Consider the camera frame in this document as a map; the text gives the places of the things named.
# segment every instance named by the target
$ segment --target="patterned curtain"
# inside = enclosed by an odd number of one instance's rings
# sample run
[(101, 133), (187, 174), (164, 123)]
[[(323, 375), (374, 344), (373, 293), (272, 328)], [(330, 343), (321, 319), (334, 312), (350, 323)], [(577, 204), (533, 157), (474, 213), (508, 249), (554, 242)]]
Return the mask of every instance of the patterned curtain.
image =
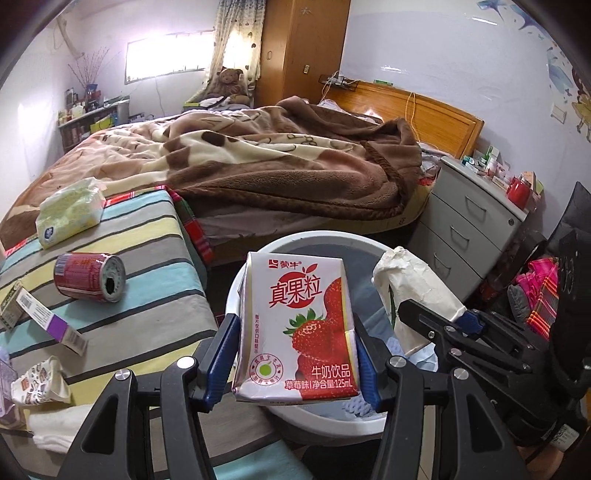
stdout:
[(204, 80), (206, 87), (190, 102), (198, 102), (212, 86), (222, 67), (244, 72), (249, 95), (261, 75), (261, 37), (266, 0), (220, 0), (217, 6), (213, 57)]

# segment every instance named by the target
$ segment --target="plaid fabric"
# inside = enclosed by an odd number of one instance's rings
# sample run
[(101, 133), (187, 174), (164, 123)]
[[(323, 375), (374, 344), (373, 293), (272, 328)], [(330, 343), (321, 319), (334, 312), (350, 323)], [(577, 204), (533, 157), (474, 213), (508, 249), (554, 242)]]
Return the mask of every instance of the plaid fabric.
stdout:
[[(105, 208), (110, 207), (111, 205), (116, 205), (117, 203), (124, 202), (126, 200), (132, 199), (144, 193), (153, 192), (154, 190), (166, 190), (167, 193), (173, 200), (174, 209), (177, 212), (178, 218), (185, 227), (185, 230), (189, 234), (189, 238), (193, 243), (193, 246), (197, 249), (197, 252), (201, 256), (203, 263), (205, 265), (209, 265), (213, 260), (213, 250), (211, 245), (209, 244), (209, 240), (203, 233), (203, 229), (197, 218), (193, 214), (191, 207), (187, 202), (183, 200), (183, 198), (176, 193), (174, 190), (171, 190), (166, 185), (159, 185), (157, 187), (149, 187), (147, 189), (136, 190), (134, 192), (122, 193), (121, 195), (117, 195), (111, 197), (105, 201)], [(37, 236), (31, 235), (29, 238), (24, 239), (22, 242), (16, 244), (14, 247), (8, 249), (6, 251), (6, 256), (8, 257), (12, 253), (14, 253), (19, 248), (22, 248), (24, 245), (29, 243), (31, 240), (34, 240)]]
[(527, 319), (527, 325), (544, 337), (550, 339), (550, 327), (556, 320), (558, 308), (558, 264), (554, 264), (542, 283), (542, 288), (534, 310)]
[(542, 284), (553, 269), (555, 263), (556, 259), (553, 257), (532, 260), (527, 265), (530, 271), (515, 277), (517, 284), (523, 288), (532, 310), (535, 309), (535, 304), (540, 296)]

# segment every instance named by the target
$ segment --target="wardrobe door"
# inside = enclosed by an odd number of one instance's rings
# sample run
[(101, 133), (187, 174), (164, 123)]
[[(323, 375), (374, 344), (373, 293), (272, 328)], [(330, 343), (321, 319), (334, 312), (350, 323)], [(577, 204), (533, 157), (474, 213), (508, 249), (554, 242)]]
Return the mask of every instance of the wardrobe door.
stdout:
[(331, 75), (340, 67), (349, 5), (350, 0), (295, 0), (285, 53), (285, 98), (297, 95), (312, 103), (320, 101), (320, 75)]
[(267, 0), (261, 43), (261, 77), (256, 83), (255, 105), (275, 105), (284, 87), (284, 60), (295, 0)]

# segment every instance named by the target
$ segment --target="striped mattress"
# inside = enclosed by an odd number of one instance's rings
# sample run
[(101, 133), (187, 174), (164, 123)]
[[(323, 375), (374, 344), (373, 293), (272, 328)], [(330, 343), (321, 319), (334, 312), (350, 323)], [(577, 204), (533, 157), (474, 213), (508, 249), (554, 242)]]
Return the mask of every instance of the striped mattress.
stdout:
[[(57, 356), (73, 404), (84, 405), (98, 398), (120, 368), (141, 375), (191, 355), (202, 339), (215, 334), (216, 323), (204, 295), (205, 267), (186, 239), (170, 195), (156, 190), (108, 206), (97, 227), (52, 249), (41, 249), (33, 239), (13, 252), (0, 273), (0, 301), (21, 279), (40, 302), (88, 340), (86, 354), (79, 357), (23, 317), (12, 332), (0, 329), (0, 345), (10, 352), (13, 368), (21, 375)], [(121, 301), (95, 303), (61, 295), (53, 283), (53, 266), (61, 253), (71, 251), (118, 254), (127, 273)], [(36, 408), (63, 407), (53, 403)], [(238, 403), (226, 393), (200, 420), (219, 479), (311, 478), (257, 406)], [(167, 479), (159, 408), (151, 410), (150, 422), (155, 477)], [(32, 433), (24, 429), (0, 432), (31, 478), (56, 477), (62, 455), (38, 449)]]

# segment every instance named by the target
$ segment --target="cardboard box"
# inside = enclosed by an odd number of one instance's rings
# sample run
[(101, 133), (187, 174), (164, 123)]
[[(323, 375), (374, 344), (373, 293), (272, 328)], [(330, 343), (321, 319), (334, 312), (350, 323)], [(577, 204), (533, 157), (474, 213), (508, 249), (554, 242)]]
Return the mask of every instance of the cardboard box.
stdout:
[(21, 289), (22, 283), (17, 280), (0, 303), (0, 323), (8, 330), (12, 330), (22, 316), (22, 308), (17, 302), (17, 295)]
[(242, 287), (239, 401), (293, 405), (358, 394), (353, 314), (340, 258), (251, 252)]
[(88, 341), (64, 319), (55, 315), (24, 288), (18, 293), (17, 302), (55, 340), (78, 355), (84, 355)]
[(101, 130), (105, 130), (107, 128), (113, 127), (115, 122), (113, 121), (112, 115), (107, 115), (104, 118), (101, 118), (97, 123), (92, 124), (90, 126), (90, 133), (99, 132)]

